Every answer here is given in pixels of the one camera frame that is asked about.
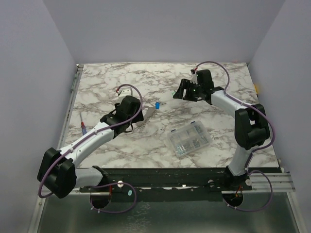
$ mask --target purple cable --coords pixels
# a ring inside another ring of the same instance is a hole
[[[120,125],[123,125],[123,124],[126,124],[127,122],[130,122],[132,121],[135,117],[137,117],[137,115],[140,113],[141,111],[141,108],[142,108],[142,96],[141,96],[141,93],[139,92],[139,90],[134,87],[133,85],[131,84],[122,84],[118,87],[117,91],[123,87],[123,86],[129,86],[131,88],[133,88],[134,90],[137,91],[138,95],[139,95],[139,98],[140,98],[140,106],[139,106],[139,109],[138,111],[134,114],[134,116],[132,116],[131,118],[123,121],[123,122],[120,122],[118,124],[115,124],[115,125],[109,125],[107,127],[104,127],[104,128],[101,128],[101,129],[98,129],[97,132],[101,132],[101,131],[104,131],[104,130],[108,130],[108,129],[111,129],[111,128],[114,128],[114,127],[117,127],[117,126],[120,126]],[[79,142],[77,142],[72,148],[73,149],[76,149],[81,143],[83,143],[84,141],[88,140],[90,137],[92,137],[93,135],[95,135],[96,132],[93,132],[91,134],[89,134],[88,136],[84,137],[83,139],[81,139]],[[66,155],[68,155],[70,153],[70,150],[66,151],[64,154],[62,154],[58,159],[56,159],[54,161],[54,163],[52,163],[52,165],[49,167],[49,169],[47,170],[47,172],[44,174],[41,182],[40,182],[40,186],[39,186],[39,190],[38,190],[38,196],[40,198],[47,198],[49,196],[51,196],[53,193],[48,193],[46,195],[42,195],[42,188],[43,188],[43,185],[44,185],[44,182],[46,180],[46,178],[48,177],[49,173],[52,171],[52,169],[58,164],[59,161],[62,160],[62,158],[64,158]]]
[[[101,185],[101,186],[94,186],[93,188],[105,188],[105,187],[112,186],[112,185],[117,185],[117,184],[124,184],[124,185],[127,185],[127,186],[130,186],[130,187],[131,187],[131,189],[132,189],[133,192],[134,192],[134,201],[133,201],[133,204],[132,204],[130,207],[128,207],[127,209],[125,209],[125,210],[110,211],[110,210],[104,210],[104,209],[96,209],[96,208],[94,207],[93,202],[92,202],[92,199],[91,199],[91,200],[90,200],[90,203],[91,203],[91,205],[92,205],[92,209],[95,209],[95,210],[100,211],[100,212],[103,212],[103,213],[109,213],[109,214],[122,214],[122,213],[125,213],[125,212],[131,210],[131,209],[135,206],[135,204],[136,204],[136,201],[137,201],[137,193],[136,193],[135,188],[134,188],[132,185],[130,185],[129,183],[121,183],[121,182],[120,182],[120,183],[109,183],[109,184],[105,184],[105,185]]]
[[[224,200],[228,207],[233,208],[233,209],[235,209],[235,210],[244,211],[244,212],[256,212],[256,211],[263,210],[263,209],[265,209],[265,208],[271,203],[272,198],[273,198],[273,188],[272,188],[271,181],[269,180],[269,178],[268,178],[263,172],[261,172],[261,171],[259,171],[259,170],[253,170],[252,172],[248,172],[248,166],[249,166],[249,164],[250,164],[250,162],[251,162],[251,160],[252,160],[252,157],[253,157],[253,153],[254,153],[254,152],[256,152],[256,151],[258,151],[258,150],[262,150],[262,149],[268,148],[269,146],[271,146],[271,145],[274,143],[274,141],[275,141],[275,139],[276,139],[276,133],[275,133],[276,131],[275,131],[275,128],[274,128],[273,124],[270,122],[270,120],[267,118],[267,116],[266,116],[265,114],[263,114],[261,111],[259,111],[257,108],[255,108],[255,107],[253,107],[252,105],[246,104],[246,103],[244,103],[244,102],[242,102],[242,101],[240,101],[240,100],[234,98],[233,96],[229,95],[229,94],[226,92],[226,91],[227,91],[227,88],[228,88],[228,86],[229,86],[229,83],[230,83],[230,75],[229,75],[228,70],[227,70],[223,65],[221,65],[221,64],[218,63],[218,62],[206,61],[206,62],[201,62],[201,63],[199,63],[199,64],[196,66],[196,68],[195,68],[194,70],[197,70],[198,67],[199,67],[200,65],[205,64],[205,63],[214,63],[214,64],[217,64],[217,65],[219,65],[219,66],[225,71],[225,73],[227,74],[227,77],[228,77],[228,81],[227,81],[227,84],[226,84],[225,89],[224,89],[224,94],[225,94],[226,96],[228,96],[229,99],[235,101],[236,103],[238,103],[238,104],[240,104],[240,105],[243,105],[243,106],[245,106],[245,107],[248,107],[248,108],[253,109],[253,110],[256,111],[258,114],[260,114],[260,115],[269,123],[269,125],[270,125],[270,127],[271,127],[271,130],[272,130],[272,138],[271,138],[270,143],[268,143],[266,146],[259,147],[259,148],[256,148],[256,149],[252,150],[252,151],[250,152],[250,154],[249,154],[247,160],[246,160],[245,165],[244,165],[244,167],[245,167],[246,172],[247,172],[248,175],[251,175],[251,174],[253,174],[253,173],[260,173],[261,175],[263,175],[263,176],[267,179],[267,181],[268,181],[268,183],[269,183],[269,185],[270,185],[270,189],[271,189],[271,194],[270,194],[270,197],[269,197],[268,202],[267,202],[264,206],[262,206],[262,207],[260,207],[260,208],[258,208],[258,209],[247,210],[247,209],[242,209],[242,208],[239,208],[239,207],[234,207],[234,206],[228,204],[228,203]]]

